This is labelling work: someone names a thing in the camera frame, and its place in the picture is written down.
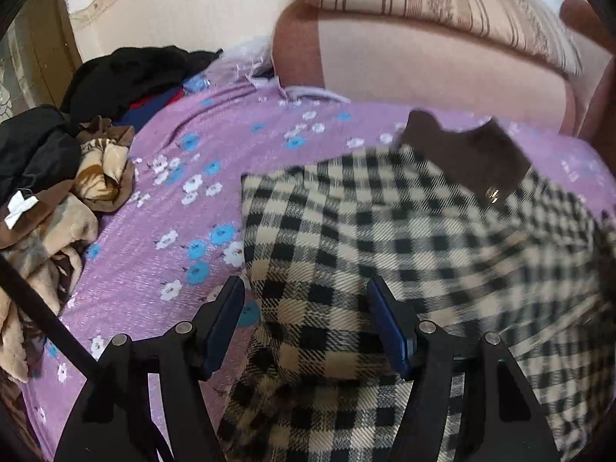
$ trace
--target brown collar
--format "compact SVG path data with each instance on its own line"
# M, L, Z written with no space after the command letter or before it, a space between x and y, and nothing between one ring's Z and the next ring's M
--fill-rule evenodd
M399 145L409 144L454 182L502 208L531 164L495 119L468 132L446 132L429 112L413 110Z

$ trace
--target gold button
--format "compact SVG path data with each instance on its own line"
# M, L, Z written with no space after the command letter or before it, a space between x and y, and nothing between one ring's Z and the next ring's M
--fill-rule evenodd
M490 203L496 203L498 201L498 189L493 186L490 186L485 192L485 197Z

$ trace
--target purple floral bedsheet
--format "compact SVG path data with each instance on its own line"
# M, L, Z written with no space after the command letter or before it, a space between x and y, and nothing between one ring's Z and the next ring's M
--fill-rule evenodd
M168 106L134 140L134 194L102 224L62 321L99 357L117 333L143 339L192 319L229 275L241 273L241 174L389 144L411 109L323 98L290 101L273 83L257 90L248 82L204 90ZM472 129L485 121L472 114L434 113L448 129ZM522 124L501 125L539 172L580 195L594 214L614 210L616 182L588 144ZM258 317L248 297L223 368L202 384L214 427ZM39 376L23 392L50 459L83 383L48 342ZM166 432L154 380L150 394L153 419Z

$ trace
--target pile of clothes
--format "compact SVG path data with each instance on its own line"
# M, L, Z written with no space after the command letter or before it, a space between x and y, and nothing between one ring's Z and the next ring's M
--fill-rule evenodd
M56 314L82 271L98 218L132 193L136 131L184 94L218 52L119 49L83 64L60 109L0 125L0 254ZM0 375L28 382L44 335L0 288Z

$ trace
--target plaid fabric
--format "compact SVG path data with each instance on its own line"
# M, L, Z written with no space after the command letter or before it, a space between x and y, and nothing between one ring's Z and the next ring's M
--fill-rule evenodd
M485 205L408 146L244 176L262 320L218 431L229 460L385 460L411 384L389 368L371 321L375 275L450 333L499 332L562 458L575 455L613 397L603 294L616 233L532 169L504 205ZM454 457L463 382L454 377L439 460Z

